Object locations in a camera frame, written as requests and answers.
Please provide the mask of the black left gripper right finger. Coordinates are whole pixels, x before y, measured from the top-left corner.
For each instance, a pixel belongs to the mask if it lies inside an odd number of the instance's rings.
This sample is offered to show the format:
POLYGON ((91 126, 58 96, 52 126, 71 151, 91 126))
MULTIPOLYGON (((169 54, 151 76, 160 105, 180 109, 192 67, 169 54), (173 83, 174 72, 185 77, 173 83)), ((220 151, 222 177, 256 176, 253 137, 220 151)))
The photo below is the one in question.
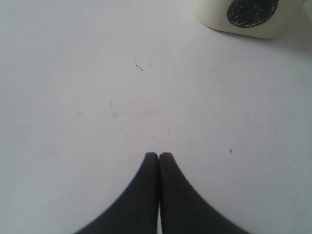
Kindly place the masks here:
POLYGON ((246 234, 192 187, 171 153, 159 156, 160 217, 164 234, 246 234))

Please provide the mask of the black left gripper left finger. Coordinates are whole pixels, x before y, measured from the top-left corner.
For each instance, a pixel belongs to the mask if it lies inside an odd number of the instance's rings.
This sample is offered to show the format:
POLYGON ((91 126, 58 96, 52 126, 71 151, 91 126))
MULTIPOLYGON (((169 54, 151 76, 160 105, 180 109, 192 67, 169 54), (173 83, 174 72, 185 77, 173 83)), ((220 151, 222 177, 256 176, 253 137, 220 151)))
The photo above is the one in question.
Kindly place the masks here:
POLYGON ((123 193, 78 234, 156 234, 159 159, 146 153, 136 175, 123 193))

